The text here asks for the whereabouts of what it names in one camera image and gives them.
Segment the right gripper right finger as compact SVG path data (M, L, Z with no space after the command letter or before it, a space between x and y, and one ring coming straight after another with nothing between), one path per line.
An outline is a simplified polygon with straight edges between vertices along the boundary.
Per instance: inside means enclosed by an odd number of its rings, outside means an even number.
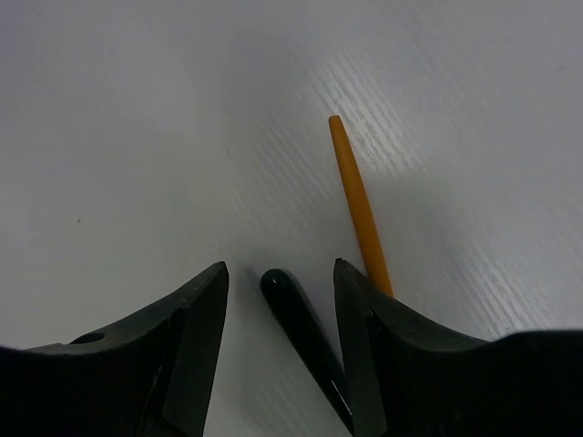
M582 334L480 340L379 291L343 259L337 326L358 436L579 436Z

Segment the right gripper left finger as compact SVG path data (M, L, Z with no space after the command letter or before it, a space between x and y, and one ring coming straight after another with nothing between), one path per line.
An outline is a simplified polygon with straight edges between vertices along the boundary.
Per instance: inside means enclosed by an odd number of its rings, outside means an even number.
M226 318L217 262L68 344L1 350L4 436L201 436Z

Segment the yellow plastic knife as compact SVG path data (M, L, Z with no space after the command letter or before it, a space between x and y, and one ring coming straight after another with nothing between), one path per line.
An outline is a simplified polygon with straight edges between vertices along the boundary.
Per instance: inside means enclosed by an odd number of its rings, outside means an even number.
M328 124L344 195L366 272L378 290L393 297L384 251L350 139L339 116L329 117Z

